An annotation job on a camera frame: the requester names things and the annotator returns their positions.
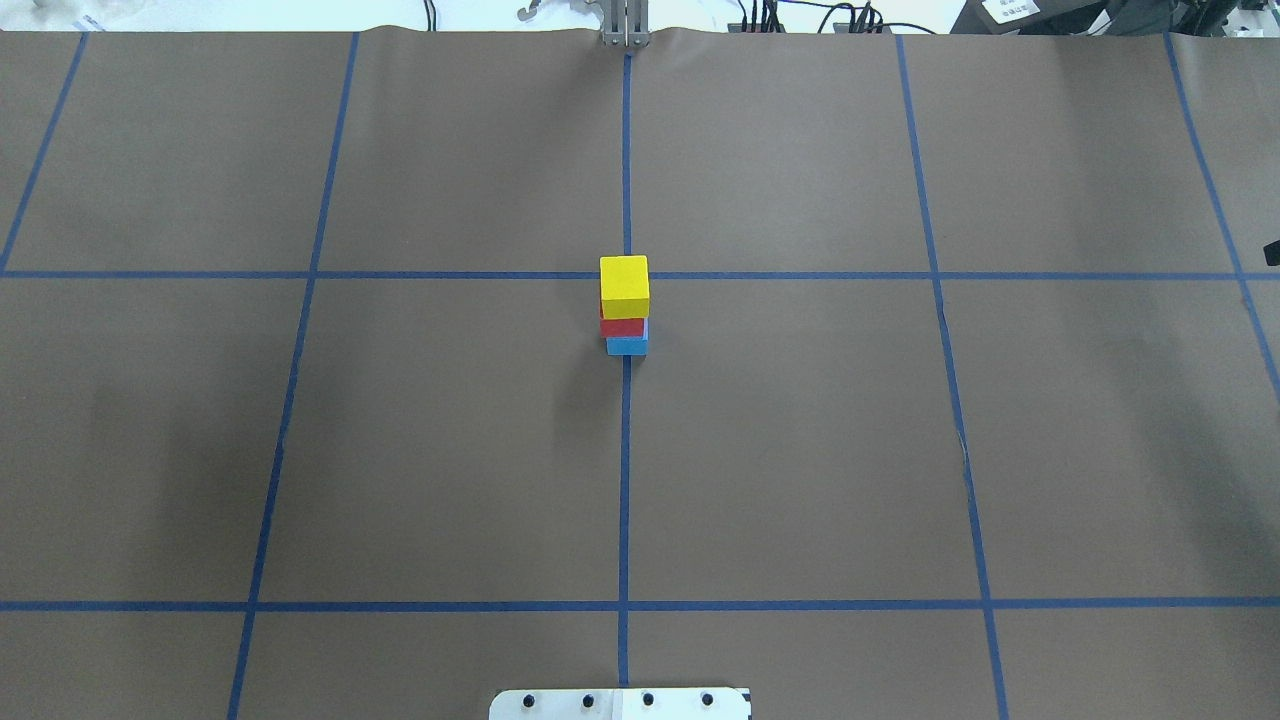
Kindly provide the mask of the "blue tape line lengthwise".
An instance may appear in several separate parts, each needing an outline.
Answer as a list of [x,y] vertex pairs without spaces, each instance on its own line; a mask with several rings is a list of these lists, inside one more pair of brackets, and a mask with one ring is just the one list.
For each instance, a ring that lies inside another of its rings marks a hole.
[[[626,53],[622,61],[621,85],[621,210],[622,254],[634,252],[632,208],[632,95],[634,59]],[[630,520],[631,520],[631,409],[634,384],[634,359],[621,357],[621,410],[620,410],[620,533],[618,533],[618,598],[617,598],[617,680],[628,688],[630,682]]]

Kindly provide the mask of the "brown paper table cover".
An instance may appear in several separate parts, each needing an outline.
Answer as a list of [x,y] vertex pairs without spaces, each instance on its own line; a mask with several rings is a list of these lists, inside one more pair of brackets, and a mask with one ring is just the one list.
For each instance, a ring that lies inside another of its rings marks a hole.
[[[3,716],[617,687],[625,53],[3,35]],[[631,685],[1277,716],[1277,41],[634,53]]]

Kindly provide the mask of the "aluminium frame post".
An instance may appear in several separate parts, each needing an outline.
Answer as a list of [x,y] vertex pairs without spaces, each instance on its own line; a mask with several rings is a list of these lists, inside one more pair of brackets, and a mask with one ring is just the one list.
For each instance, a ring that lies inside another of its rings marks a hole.
[[645,47],[650,42],[648,0],[600,0],[602,42],[609,47]]

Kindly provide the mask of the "red block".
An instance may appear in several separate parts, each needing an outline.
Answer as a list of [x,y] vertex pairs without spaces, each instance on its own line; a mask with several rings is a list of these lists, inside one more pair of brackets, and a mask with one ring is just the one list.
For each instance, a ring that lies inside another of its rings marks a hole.
[[648,332],[648,318],[607,318],[602,314],[599,318],[599,332],[600,337],[605,340],[641,338]]

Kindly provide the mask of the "blue block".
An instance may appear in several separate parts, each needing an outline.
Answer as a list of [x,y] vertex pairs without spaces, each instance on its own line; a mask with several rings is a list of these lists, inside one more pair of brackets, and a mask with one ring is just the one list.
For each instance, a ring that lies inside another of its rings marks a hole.
[[635,337],[608,337],[605,338],[605,351],[616,357],[646,356],[649,351],[649,337],[646,334]]

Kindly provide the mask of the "yellow block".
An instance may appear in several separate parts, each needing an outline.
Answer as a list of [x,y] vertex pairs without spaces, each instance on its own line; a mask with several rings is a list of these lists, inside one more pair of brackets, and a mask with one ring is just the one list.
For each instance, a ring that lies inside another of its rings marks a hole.
[[599,288],[603,319],[614,322],[650,316],[650,272],[645,255],[600,258]]

